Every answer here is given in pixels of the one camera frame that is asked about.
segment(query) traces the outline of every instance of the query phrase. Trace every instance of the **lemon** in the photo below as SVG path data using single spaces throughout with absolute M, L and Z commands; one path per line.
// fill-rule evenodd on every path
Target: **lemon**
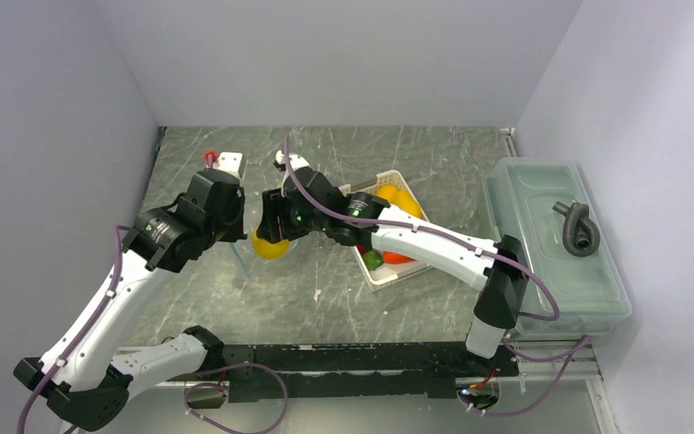
M 400 190 L 395 193 L 395 197 L 392 198 L 392 203 L 397 205 L 401 210 L 422 219 L 421 207 L 418 206 L 417 201 L 414 200 L 414 196 L 406 190 Z
M 251 247 L 261 259 L 278 259 L 288 250 L 288 240 L 282 240 L 273 244 L 267 240 L 262 240 L 257 236 L 257 231 L 251 234 Z
M 376 195 L 385 201 L 392 203 L 392 198 L 395 197 L 395 194 L 398 192 L 398 187 L 395 185 L 391 184 L 384 184 L 383 186 L 379 187 L 379 190 L 376 192 Z

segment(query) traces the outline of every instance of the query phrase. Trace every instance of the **gray wall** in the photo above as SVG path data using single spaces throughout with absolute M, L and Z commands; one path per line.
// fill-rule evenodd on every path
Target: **gray wall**
M 580 0 L 97 0 L 161 125 L 514 126 Z
M 28 396 L 14 365 L 56 342 L 104 278 L 156 131 L 91 3 L 0 1 L 0 432 Z M 28 432 L 59 427 L 37 407 Z
M 633 300 L 594 341 L 622 432 L 694 432 L 694 2 L 584 2 L 517 131 L 581 163 Z

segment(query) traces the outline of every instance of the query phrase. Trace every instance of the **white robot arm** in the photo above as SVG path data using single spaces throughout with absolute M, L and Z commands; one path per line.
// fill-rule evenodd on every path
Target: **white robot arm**
M 144 351 L 115 354 L 147 303 L 188 260 L 198 259 L 216 241 L 245 238 L 243 171 L 242 154 L 222 153 L 174 203 L 140 214 L 123 239 L 119 277 L 111 269 L 63 337 L 41 358 L 24 358 L 14 368 L 31 390 L 44 375 L 51 376 L 41 396 L 61 419 L 87 431 L 100 429 L 138 393 L 221 363 L 222 341 L 199 326 Z M 110 285 L 113 278 L 116 285 Z M 86 327 L 94 315 L 96 321 Z M 84 328 L 84 336 L 69 348 Z
M 138 393 L 180 374 L 224 364 L 222 341 L 199 326 L 147 350 L 115 354 L 149 300 L 187 260 L 198 259 L 215 241 L 245 238 L 242 160 L 243 155 L 222 153 L 214 167 L 194 176 L 187 192 L 174 203 L 143 212 L 123 240 L 115 290 L 109 289 L 110 280 L 116 276 L 114 268 L 60 341 L 41 358 L 25 358 L 14 369 L 14 375 L 31 390 L 39 382 L 49 380 L 40 394 L 61 419 L 87 431 L 100 429 Z M 424 222 L 370 194 L 345 196 L 301 156 L 291 155 L 290 161 L 296 178 L 317 202 L 329 209 L 350 215 L 357 215 L 357 210 L 361 216 L 408 225 L 360 225 L 328 217 L 304 200 L 286 176 L 281 188 L 262 194 L 264 211 L 257 230 L 260 238 L 279 242 L 322 231 L 342 245 L 394 251 L 441 269 L 481 290 L 466 348 L 484 358 L 494 355 L 504 332 L 517 319 L 525 278 L 494 263 L 483 251 L 524 261 L 516 240 L 505 237 L 497 244 L 477 239 Z M 276 166 L 282 168 L 282 163 L 278 153 Z M 418 231 L 421 225 L 444 233 L 449 240 L 429 231 Z M 465 241 L 472 248 L 451 242 L 451 238 Z M 103 301 L 107 304 L 97 321 L 67 352 L 68 345 Z

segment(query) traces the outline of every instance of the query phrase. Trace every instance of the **coiled hose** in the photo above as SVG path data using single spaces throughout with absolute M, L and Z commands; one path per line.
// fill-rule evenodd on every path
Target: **coiled hose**
M 585 258 L 600 248 L 600 230 L 589 218 L 589 205 L 573 202 L 567 206 L 557 202 L 552 210 L 565 216 L 562 239 L 568 253 Z

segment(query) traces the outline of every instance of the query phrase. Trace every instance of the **basket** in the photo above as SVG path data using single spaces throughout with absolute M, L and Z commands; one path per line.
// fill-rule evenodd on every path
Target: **basket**
M 411 193 L 411 196 L 414 198 L 414 201 L 418 203 L 417 197 L 414 195 L 414 192 L 411 191 L 410 187 L 408 187 L 408 183 L 406 183 L 406 180 L 403 179 L 403 175 L 401 175 L 400 172 L 398 172 L 397 170 L 388 170 L 387 172 L 377 174 L 373 179 L 370 179 L 369 181 L 365 181 L 356 185 L 347 184 L 339 188 L 340 190 L 342 190 L 342 193 L 344 194 L 357 192 L 376 194 L 376 192 L 379 190 L 379 187 L 386 184 L 394 185 L 399 190 L 408 191 L 409 193 Z M 421 210 L 421 214 L 421 218 L 426 222 L 429 222 L 429 219 L 427 218 L 427 214 L 424 212 L 424 209 Z M 361 268 L 361 272 L 363 273 L 363 276 L 366 278 L 366 282 L 369 284 L 369 288 L 371 291 L 376 291 L 388 287 L 389 285 L 398 283 L 401 280 L 410 278 L 411 276 L 416 276 L 417 274 L 430 269 L 430 266 L 425 262 L 415 260 L 413 262 L 407 262 L 405 264 L 384 264 L 373 271 L 369 271 L 366 268 L 366 265 L 363 263 L 363 258 L 361 258 L 361 253 L 358 251 L 358 249 L 352 247 L 352 253 L 355 255 L 355 259 L 358 261 L 358 266 Z

